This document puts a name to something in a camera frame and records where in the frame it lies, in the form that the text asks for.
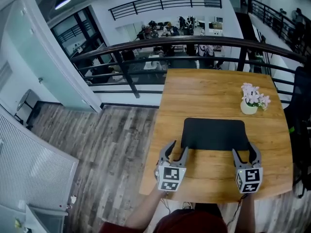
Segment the wooden table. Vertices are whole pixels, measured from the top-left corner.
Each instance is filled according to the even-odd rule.
[[[259,86],[269,95],[266,111],[244,115],[240,109],[241,85]],[[288,127],[275,86],[268,75],[208,69],[169,69],[153,138],[149,148],[140,193],[149,194],[156,179],[154,169],[160,150],[177,140],[170,157],[176,159],[184,120],[187,117],[237,119],[245,123],[248,139],[261,152],[263,182],[256,198],[266,198],[292,189],[293,161]],[[240,151],[248,160],[248,151]],[[238,201],[241,194],[235,183],[231,151],[190,150],[186,174],[170,199],[188,202],[223,203]]]

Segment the laminate floor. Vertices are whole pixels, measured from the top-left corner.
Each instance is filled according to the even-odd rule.
[[[79,159],[66,232],[98,232],[104,221],[124,224],[138,194],[156,109],[105,106],[101,113],[43,104],[32,132]]]
[[[32,131],[60,150],[79,159],[71,194],[77,201],[66,220],[68,233],[97,233],[104,221],[124,224],[143,198],[138,194],[146,154],[156,120],[156,109],[105,106],[99,114],[81,113],[43,104],[31,120]],[[288,193],[255,201],[256,232],[303,233],[311,223],[311,193],[297,195],[301,184]],[[182,201],[169,200],[170,210]],[[224,221],[237,203],[219,205]],[[146,230],[153,232],[168,210],[159,204]],[[234,232],[236,219],[228,231]]]

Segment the glass door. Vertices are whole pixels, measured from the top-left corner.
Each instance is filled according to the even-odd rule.
[[[94,112],[40,43],[21,0],[14,1],[5,31],[31,71],[61,104],[74,110]]]

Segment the wire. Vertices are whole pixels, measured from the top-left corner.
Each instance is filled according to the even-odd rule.
[[[237,208],[237,210],[235,211],[235,213],[234,213],[233,218],[231,219],[231,221],[228,222],[227,227],[229,227],[229,225],[235,220],[235,217],[236,217],[236,215],[237,215],[237,212],[238,212],[238,210],[239,210],[239,207],[240,207],[241,204],[242,204],[242,200],[243,200],[244,198],[246,198],[248,195],[249,195],[249,193],[246,193],[246,194],[244,194],[244,195],[240,198],[239,203],[238,203],[238,208]]]
[[[160,201],[164,204],[164,206],[166,207],[166,209],[169,210],[169,214],[171,214],[171,210],[169,208],[169,202],[166,200],[167,204],[165,203],[164,199],[160,199]]]

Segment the flower pot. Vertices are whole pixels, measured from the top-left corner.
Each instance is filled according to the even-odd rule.
[[[254,106],[249,106],[247,105],[245,100],[242,100],[241,102],[241,111],[246,114],[246,115],[252,115],[257,112],[258,107]]]

